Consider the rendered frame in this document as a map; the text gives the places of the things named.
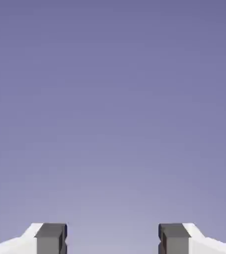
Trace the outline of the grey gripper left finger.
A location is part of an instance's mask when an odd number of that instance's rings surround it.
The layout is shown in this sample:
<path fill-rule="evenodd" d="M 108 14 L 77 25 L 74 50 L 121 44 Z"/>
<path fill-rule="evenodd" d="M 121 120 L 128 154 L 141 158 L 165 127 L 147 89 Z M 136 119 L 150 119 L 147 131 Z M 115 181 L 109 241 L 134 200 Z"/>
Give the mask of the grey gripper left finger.
<path fill-rule="evenodd" d="M 67 254 L 65 223 L 32 223 L 25 232 L 0 243 L 0 254 Z"/>

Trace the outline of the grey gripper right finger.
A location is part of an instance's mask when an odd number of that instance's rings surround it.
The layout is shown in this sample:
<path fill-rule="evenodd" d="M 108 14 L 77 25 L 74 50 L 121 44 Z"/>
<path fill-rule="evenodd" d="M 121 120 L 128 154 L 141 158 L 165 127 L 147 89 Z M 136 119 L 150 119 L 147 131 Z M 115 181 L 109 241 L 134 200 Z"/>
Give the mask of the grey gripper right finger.
<path fill-rule="evenodd" d="M 194 223 L 160 223 L 158 254 L 226 254 L 226 243 L 206 237 Z"/>

